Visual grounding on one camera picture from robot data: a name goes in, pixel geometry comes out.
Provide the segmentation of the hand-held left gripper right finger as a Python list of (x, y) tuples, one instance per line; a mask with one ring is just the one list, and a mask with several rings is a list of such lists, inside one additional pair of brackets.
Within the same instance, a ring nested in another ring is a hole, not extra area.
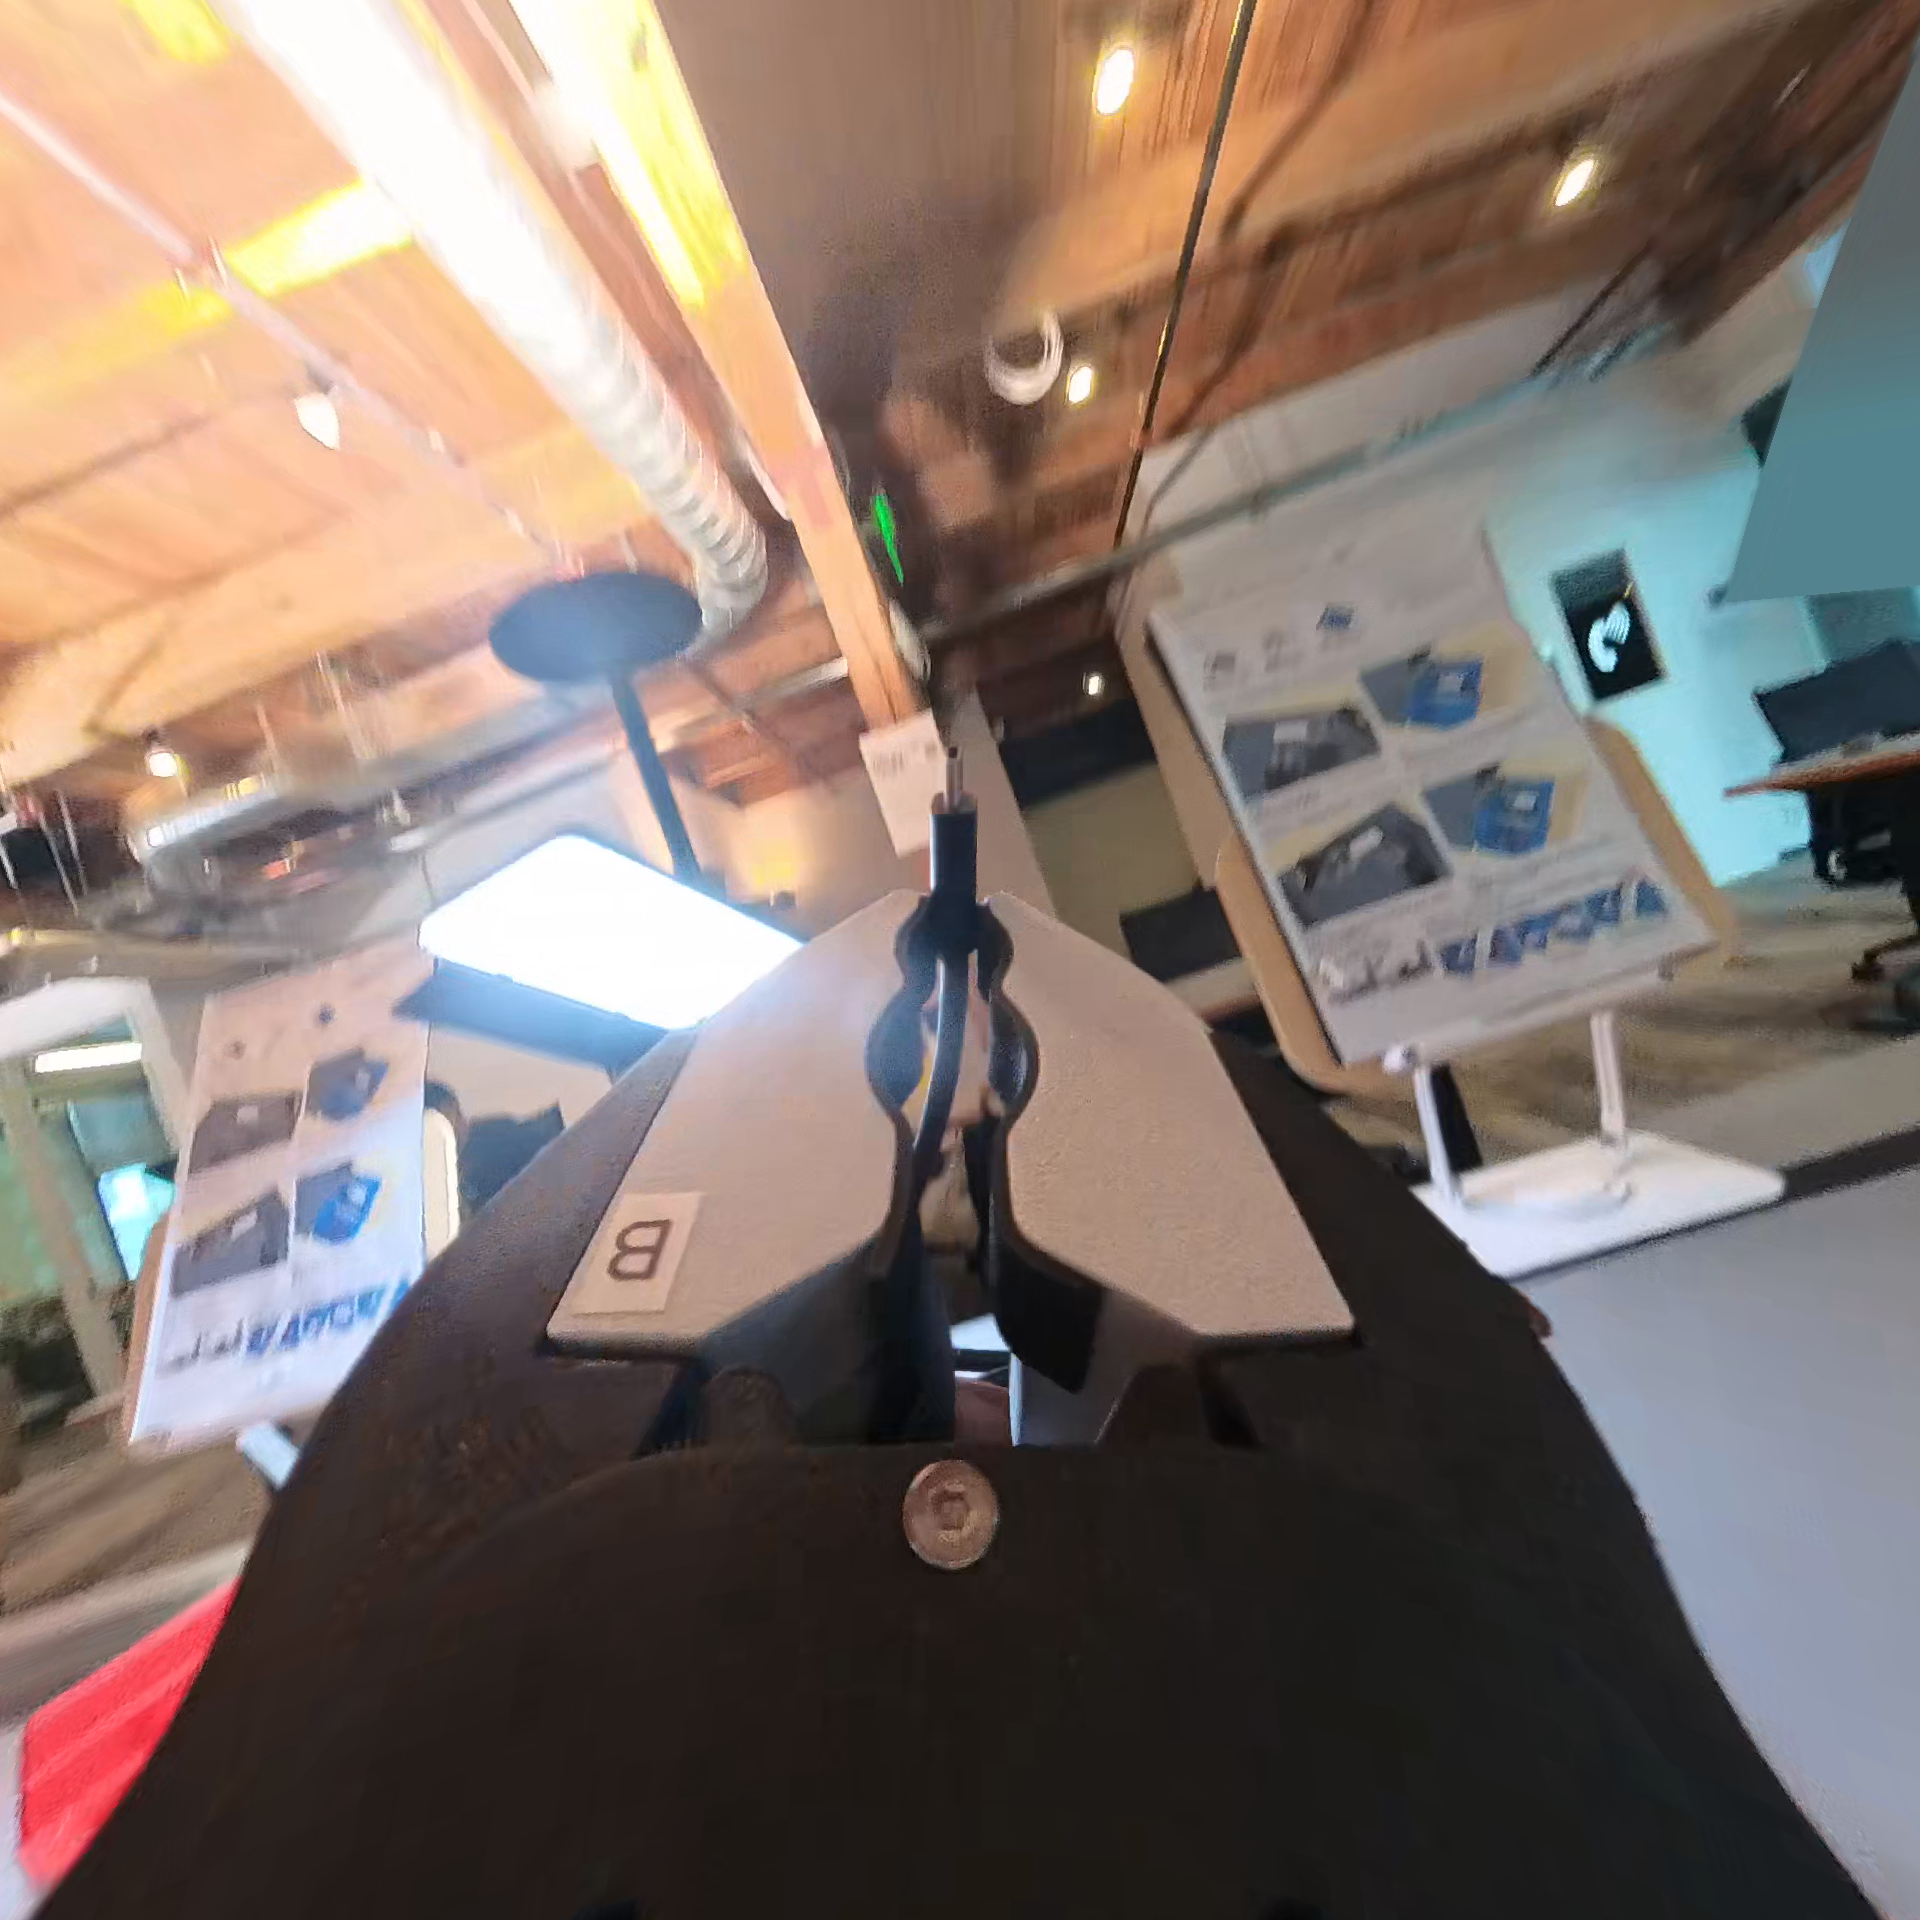
[(1017, 896), (990, 899), (981, 932), (1014, 1442), (1092, 1444), (1140, 1373), (1352, 1345), (1356, 1315), (1202, 1019)]

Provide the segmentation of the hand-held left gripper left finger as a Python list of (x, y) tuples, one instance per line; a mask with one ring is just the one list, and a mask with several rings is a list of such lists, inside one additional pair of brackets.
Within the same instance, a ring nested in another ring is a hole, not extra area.
[(937, 969), (893, 891), (690, 1037), (547, 1322), (581, 1357), (771, 1379), (827, 1444), (954, 1435), (954, 1345), (924, 1262), (904, 1101)]

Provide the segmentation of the red plastic bin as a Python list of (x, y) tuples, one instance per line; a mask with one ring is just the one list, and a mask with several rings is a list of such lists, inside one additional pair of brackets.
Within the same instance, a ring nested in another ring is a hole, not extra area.
[(17, 1760), (17, 1865), (49, 1892), (120, 1808), (198, 1677), (227, 1621), (229, 1578), (40, 1706)]

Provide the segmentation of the led light panel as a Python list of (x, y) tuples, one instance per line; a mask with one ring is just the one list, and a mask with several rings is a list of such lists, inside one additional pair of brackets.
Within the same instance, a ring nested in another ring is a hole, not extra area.
[(436, 962), (662, 1030), (699, 1025), (802, 942), (635, 854), (558, 832), (434, 905)]

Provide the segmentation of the instruction poster on stand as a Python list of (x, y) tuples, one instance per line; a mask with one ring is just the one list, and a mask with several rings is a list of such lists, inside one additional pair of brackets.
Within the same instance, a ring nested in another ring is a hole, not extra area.
[[(1426, 1180), (1418, 1197), (1475, 1258), (1506, 1281), (1524, 1281), (1625, 1246), (1776, 1204), (1785, 1180), (1770, 1169), (1725, 1160), (1696, 1146), (1653, 1133), (1627, 1113), (1625, 1070), (1618, 1040), (1621, 1013), (1669, 988), (1680, 969), (1716, 958), (1728, 945), (1728, 917), (1713, 902), (1713, 882), (1669, 804), (1633, 745), (1606, 726), (1584, 723), (1603, 762), (1622, 790), (1646, 812), (1656, 843), (1674, 860), (1704, 917), (1715, 948), (1635, 988), (1611, 989), (1565, 1008), (1560, 1017), (1502, 1030), (1473, 1048), (1419, 1048), (1388, 1062), (1336, 1059), (1306, 993), (1304, 976), (1282, 942), (1281, 926), (1259, 894), (1254, 861), (1245, 852), (1176, 698), (1169, 675), (1146, 633), (1146, 614), (1190, 577), (1206, 578), (1237, 558), (1259, 553), (1253, 530), (1235, 534), (1198, 560), (1149, 560), (1124, 594), (1121, 644), (1137, 680), (1144, 721), (1154, 739), (1169, 794), (1193, 843), (1193, 860), (1211, 874), (1211, 888), (1253, 978), (1254, 995), (1288, 1065), (1313, 1088), (1356, 1097), (1384, 1088), (1410, 1096)], [(1464, 1141), (1473, 1124), (1452, 1082), (1454, 1070), (1476, 1051), (1520, 1040), (1541, 1029), (1584, 1022), (1592, 1059), (1595, 1117), (1584, 1137), (1494, 1166), (1468, 1169)]]

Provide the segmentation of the black disc-top stand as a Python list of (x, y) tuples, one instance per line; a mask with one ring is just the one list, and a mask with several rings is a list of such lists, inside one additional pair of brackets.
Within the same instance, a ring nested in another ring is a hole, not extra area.
[(701, 635), (697, 597), (644, 570), (596, 570), (536, 586), (493, 613), (486, 627), (493, 659), (518, 680), (608, 694), (670, 868), (685, 884), (704, 882), (704, 868), (644, 717), (638, 677), (683, 659)]

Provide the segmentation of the phone icon glass door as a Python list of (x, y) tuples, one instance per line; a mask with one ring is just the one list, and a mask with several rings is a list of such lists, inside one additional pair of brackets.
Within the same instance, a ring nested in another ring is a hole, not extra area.
[(1664, 683), (1664, 659), (1622, 548), (1556, 570), (1550, 589), (1574, 677), (1594, 704)]

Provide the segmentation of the wooden office desk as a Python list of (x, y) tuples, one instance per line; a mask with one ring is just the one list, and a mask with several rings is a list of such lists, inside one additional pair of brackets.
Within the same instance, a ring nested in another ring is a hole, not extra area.
[(1849, 838), (1834, 828), (1829, 814), (1851, 802), (1819, 801), (1813, 795), (1853, 794), (1881, 788), (1881, 797), (1868, 802), (1884, 817), (1889, 838), (1889, 876), (1909, 894), (1916, 894), (1916, 781), (1917, 781), (1917, 733), (1900, 733), (1880, 740), (1837, 748), (1806, 760), (1782, 760), (1764, 774), (1730, 785), (1721, 790), (1725, 801), (1764, 795), (1798, 795), (1809, 804), (1809, 854), (1816, 876), (1829, 884), (1858, 882)]

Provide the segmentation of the white ceiling disc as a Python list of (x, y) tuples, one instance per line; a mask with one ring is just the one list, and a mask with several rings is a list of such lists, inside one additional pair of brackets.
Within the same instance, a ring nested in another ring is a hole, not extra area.
[(1017, 409), (1041, 405), (1065, 373), (1065, 324), (1052, 306), (1013, 332), (987, 332), (981, 373), (990, 394)]

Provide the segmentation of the black computer monitor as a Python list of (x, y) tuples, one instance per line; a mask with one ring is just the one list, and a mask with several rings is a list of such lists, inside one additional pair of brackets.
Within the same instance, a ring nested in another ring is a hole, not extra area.
[(1916, 733), (1917, 643), (1885, 640), (1811, 677), (1760, 688), (1755, 709), (1782, 762)]

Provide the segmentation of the silver air duct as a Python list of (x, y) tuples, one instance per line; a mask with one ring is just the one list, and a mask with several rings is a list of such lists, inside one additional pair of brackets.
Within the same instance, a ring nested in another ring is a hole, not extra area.
[(477, 235), (442, 245), (449, 275), (587, 441), (638, 489), (692, 570), (704, 654), (771, 584), (764, 530), (605, 289), (496, 166)]

